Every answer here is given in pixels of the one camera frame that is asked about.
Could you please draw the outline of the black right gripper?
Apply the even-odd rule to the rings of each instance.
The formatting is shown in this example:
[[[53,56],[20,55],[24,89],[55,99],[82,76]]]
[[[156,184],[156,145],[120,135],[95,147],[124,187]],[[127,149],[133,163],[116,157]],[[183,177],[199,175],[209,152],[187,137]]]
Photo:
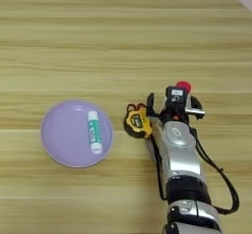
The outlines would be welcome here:
[[[162,111],[158,114],[154,111],[154,97],[155,94],[151,92],[147,98],[147,115],[149,117],[155,117],[160,120],[162,124],[169,121],[182,122],[189,124],[189,115],[185,111],[183,104],[169,104],[166,105]],[[202,110],[201,102],[195,97],[191,96],[191,108],[194,110]],[[197,119],[203,119],[204,114],[193,112]]]

